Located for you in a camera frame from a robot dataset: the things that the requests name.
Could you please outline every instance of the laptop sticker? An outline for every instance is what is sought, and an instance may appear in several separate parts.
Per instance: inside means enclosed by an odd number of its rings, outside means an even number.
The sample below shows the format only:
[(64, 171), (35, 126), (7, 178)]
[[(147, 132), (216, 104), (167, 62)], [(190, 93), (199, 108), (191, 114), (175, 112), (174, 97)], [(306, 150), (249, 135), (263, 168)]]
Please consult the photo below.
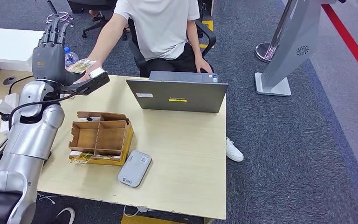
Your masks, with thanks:
[(149, 98), (153, 98), (153, 94), (151, 94), (151, 93), (137, 93), (137, 97), (149, 97)]
[(186, 98), (177, 98), (177, 97), (170, 97), (168, 101), (171, 102), (187, 102)]

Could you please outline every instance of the white t-shirt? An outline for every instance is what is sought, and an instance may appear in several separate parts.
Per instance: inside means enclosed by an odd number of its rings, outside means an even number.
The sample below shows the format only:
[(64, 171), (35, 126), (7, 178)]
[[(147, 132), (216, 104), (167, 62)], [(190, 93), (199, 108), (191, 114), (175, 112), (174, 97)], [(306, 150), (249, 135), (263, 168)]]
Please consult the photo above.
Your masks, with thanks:
[(200, 17), (197, 0), (118, 0), (115, 12), (134, 20), (145, 59), (176, 59), (187, 42), (187, 21)]

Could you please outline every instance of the white desk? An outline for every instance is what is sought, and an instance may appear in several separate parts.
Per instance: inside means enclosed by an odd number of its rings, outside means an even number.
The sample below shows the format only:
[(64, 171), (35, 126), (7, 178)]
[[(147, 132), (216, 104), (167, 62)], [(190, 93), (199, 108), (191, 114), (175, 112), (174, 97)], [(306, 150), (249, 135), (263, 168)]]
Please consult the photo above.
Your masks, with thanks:
[[(7, 76), (26, 72), (0, 72), (0, 98)], [(45, 164), (38, 190), (109, 203), (226, 219), (226, 101), (220, 113), (142, 110), (123, 76), (89, 96), (62, 102), (65, 120), (58, 130), (52, 156)], [(19, 83), (19, 92), (26, 82)], [(69, 163), (68, 143), (77, 111), (124, 113), (134, 128), (131, 150), (149, 154), (153, 162), (138, 188), (117, 180), (121, 167)]]
[(0, 29), (0, 69), (31, 71), (32, 51), (43, 31)]

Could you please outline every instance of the cardboard organizer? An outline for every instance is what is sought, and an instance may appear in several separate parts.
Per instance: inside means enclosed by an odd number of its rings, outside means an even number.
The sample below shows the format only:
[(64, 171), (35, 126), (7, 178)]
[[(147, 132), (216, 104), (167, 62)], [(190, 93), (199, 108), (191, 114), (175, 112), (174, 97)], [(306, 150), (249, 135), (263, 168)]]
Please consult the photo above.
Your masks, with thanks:
[(71, 151), (92, 153), (94, 156), (111, 155), (116, 157), (91, 158), (86, 163), (124, 165), (134, 133), (130, 120), (124, 114), (103, 112), (77, 112), (77, 117), (99, 117), (99, 120), (74, 121), (72, 123), (73, 139), (69, 143)]

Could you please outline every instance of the stanchion base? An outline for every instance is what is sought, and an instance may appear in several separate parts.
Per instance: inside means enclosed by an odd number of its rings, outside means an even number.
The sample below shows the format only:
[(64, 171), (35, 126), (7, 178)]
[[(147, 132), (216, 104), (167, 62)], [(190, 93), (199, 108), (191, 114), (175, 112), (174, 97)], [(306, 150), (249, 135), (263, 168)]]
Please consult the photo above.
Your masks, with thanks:
[(257, 72), (255, 74), (255, 83), (256, 83), (256, 92), (262, 95), (273, 95), (273, 96), (282, 96), (289, 97), (291, 96), (291, 91), (289, 87), (288, 78), (285, 77), (278, 85), (270, 90), (264, 90), (262, 84), (262, 74), (261, 72)]
[(270, 43), (261, 43), (259, 45), (256, 46), (256, 51), (255, 51), (255, 55), (258, 59), (260, 59), (263, 62), (269, 63), (271, 61), (272, 58), (266, 58), (266, 53), (267, 50), (269, 48), (269, 44)]

